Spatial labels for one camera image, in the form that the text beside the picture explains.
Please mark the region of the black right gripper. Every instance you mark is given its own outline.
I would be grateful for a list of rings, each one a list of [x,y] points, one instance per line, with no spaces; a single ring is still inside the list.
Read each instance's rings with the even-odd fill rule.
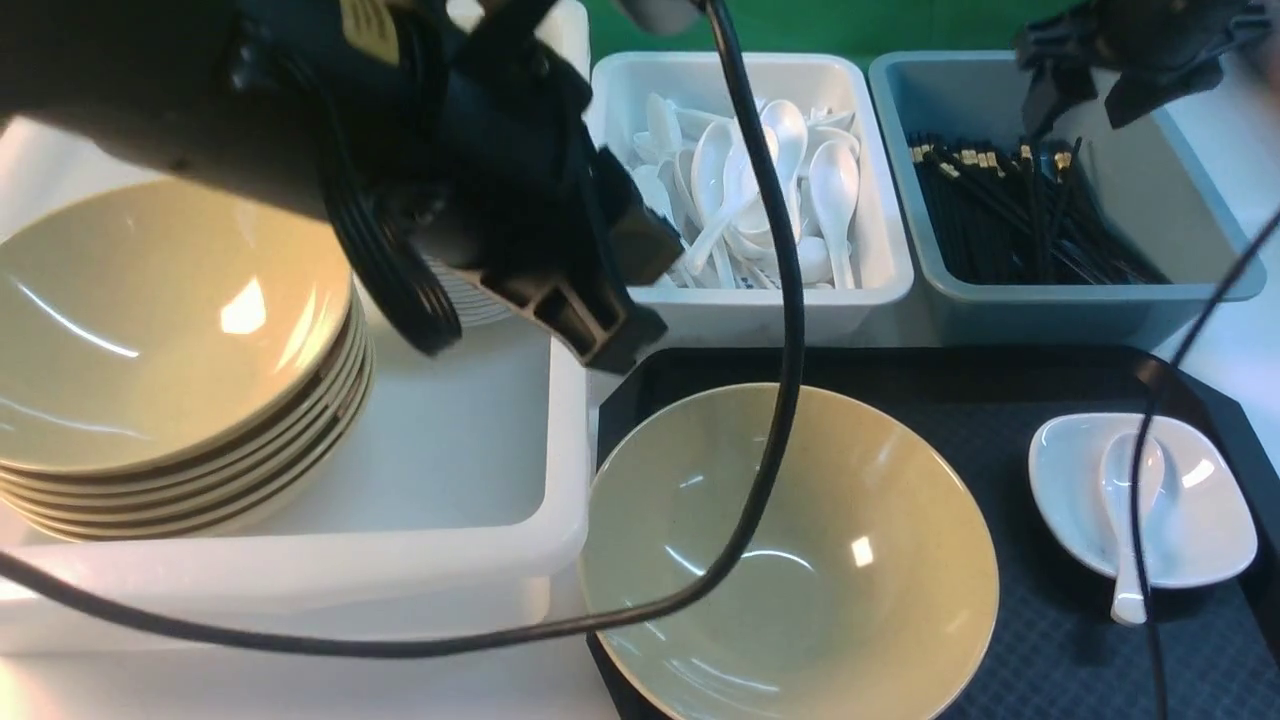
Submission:
[[[1216,88],[1222,56],[1268,41],[1265,1],[1080,1],[1025,23],[1012,47],[1030,81],[1021,105],[1028,138],[1098,97],[1094,70],[1116,76],[1103,100],[1121,129],[1179,99]]]

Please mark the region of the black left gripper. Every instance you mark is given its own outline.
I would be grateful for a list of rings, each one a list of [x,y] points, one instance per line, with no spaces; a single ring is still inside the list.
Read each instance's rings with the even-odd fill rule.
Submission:
[[[5,1],[3,114],[328,222],[421,354],[462,334],[444,269],[623,375],[667,331],[628,291],[681,251],[538,40],[550,9],[466,29],[442,1]]]

